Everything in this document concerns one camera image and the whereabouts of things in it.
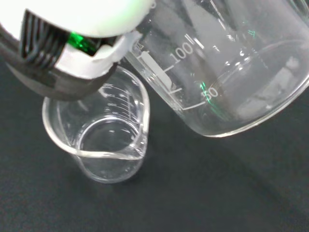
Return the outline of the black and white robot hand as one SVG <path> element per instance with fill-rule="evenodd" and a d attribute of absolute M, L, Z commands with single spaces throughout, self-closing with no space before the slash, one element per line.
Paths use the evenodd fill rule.
<path fill-rule="evenodd" d="M 96 92 L 142 34 L 153 0 L 3 0 L 0 56 L 33 92 L 76 101 Z"/>

